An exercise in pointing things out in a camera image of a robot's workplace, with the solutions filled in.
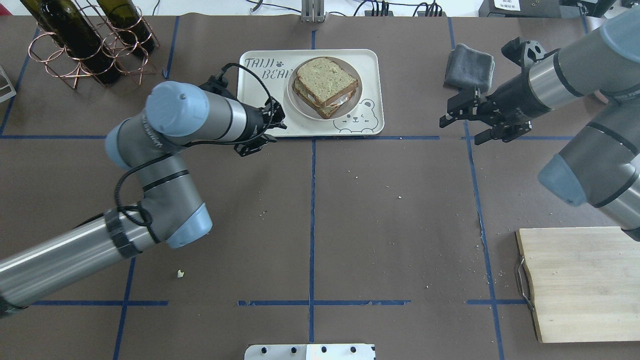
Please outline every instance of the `robotic arm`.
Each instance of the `robotic arm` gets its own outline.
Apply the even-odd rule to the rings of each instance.
[[[226,143],[246,156],[276,141],[264,134],[267,129],[286,128],[280,104],[270,95],[264,108],[253,108],[238,102],[226,87],[222,73],[200,88],[161,83],[140,114],[107,135],[107,154],[128,170],[116,187],[116,207],[0,261],[0,317],[156,243],[178,248],[209,232],[211,218],[179,152],[200,143]],[[122,206],[119,189],[133,173],[144,196],[136,205]]]
[[[640,8],[605,23],[560,50],[545,53],[517,38],[502,53],[522,73],[491,95],[468,89],[449,99],[440,127],[456,120],[491,126],[475,136],[510,142],[528,133],[531,120],[600,90],[609,98],[598,114],[540,172],[538,179],[572,206],[588,202],[640,241]]]

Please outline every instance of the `cartoon bear face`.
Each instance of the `cartoon bear face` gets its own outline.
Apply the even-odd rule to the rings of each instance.
[[[345,133],[373,133],[378,126],[378,118],[373,112],[375,103],[364,99],[346,116],[333,120],[333,126]]]

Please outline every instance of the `wooden cutting board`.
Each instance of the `wooden cutting board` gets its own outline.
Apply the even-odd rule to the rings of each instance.
[[[640,243],[619,227],[520,229],[543,343],[640,341]]]

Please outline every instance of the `white floor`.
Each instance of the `white floor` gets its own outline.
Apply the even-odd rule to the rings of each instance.
[[[87,0],[76,0],[78,3],[85,3]],[[152,13],[157,0],[133,0],[138,5],[143,14]],[[420,4],[419,0],[392,0],[393,3],[403,4]],[[478,8],[483,0],[438,0],[438,4],[443,8],[448,16],[477,16]],[[14,15],[29,15],[19,0],[0,0]],[[264,3],[288,6],[290,8],[300,9],[301,0],[265,0]],[[341,12],[346,15],[353,15],[354,11],[361,3],[361,0],[325,0],[324,7],[326,12]],[[249,10],[255,5],[245,0],[160,0],[156,10],[156,15],[182,15],[185,13],[196,12],[207,15],[248,15]],[[358,15],[364,15],[364,10],[370,10],[371,4],[364,4]],[[411,16],[415,10],[415,6],[391,5],[389,10],[393,11],[395,16]],[[622,12],[624,8],[617,1],[614,9],[606,14],[606,17],[612,17]],[[282,15],[286,13],[294,13],[290,10],[275,8],[272,6],[262,5],[253,15]]]

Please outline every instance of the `brown table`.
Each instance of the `brown table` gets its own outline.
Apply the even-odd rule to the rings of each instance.
[[[580,20],[149,21],[161,42],[152,61],[195,84],[248,50],[371,49],[386,127],[358,140],[281,140],[248,158],[186,151],[211,233],[179,250],[158,245],[2,320],[1,358],[242,359],[249,344],[310,341],[375,343],[378,359],[640,357],[637,343],[538,343],[515,284],[516,229],[612,225],[536,180],[602,105],[577,101],[510,144],[472,145],[482,124],[438,128],[456,93],[442,84],[455,42],[494,54],[495,89],[519,72],[499,55],[504,43],[523,36],[549,51],[582,36]],[[19,91],[0,104],[2,258],[113,207],[122,171],[102,139],[164,80],[71,91],[25,58],[35,30],[29,17],[0,17],[0,63]],[[123,198],[140,193],[131,181]]]

